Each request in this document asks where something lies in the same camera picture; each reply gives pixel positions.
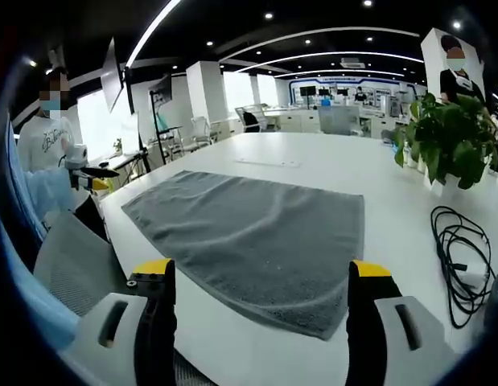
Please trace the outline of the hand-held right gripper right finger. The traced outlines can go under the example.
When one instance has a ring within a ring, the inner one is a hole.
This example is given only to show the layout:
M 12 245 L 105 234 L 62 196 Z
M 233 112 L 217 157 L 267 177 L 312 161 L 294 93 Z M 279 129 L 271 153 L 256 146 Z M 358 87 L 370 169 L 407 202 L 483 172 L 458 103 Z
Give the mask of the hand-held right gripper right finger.
M 349 265 L 346 327 L 347 385 L 432 385 L 459 360 L 443 324 L 367 261 Z

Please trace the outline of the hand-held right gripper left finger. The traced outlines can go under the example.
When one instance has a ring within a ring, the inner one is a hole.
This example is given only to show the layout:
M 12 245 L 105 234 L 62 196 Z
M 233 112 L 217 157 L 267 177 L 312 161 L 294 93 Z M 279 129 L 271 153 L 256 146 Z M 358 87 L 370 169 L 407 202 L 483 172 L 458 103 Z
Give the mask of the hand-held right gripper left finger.
M 175 263 L 141 264 L 126 286 L 80 319 L 60 356 L 87 385 L 174 385 Z

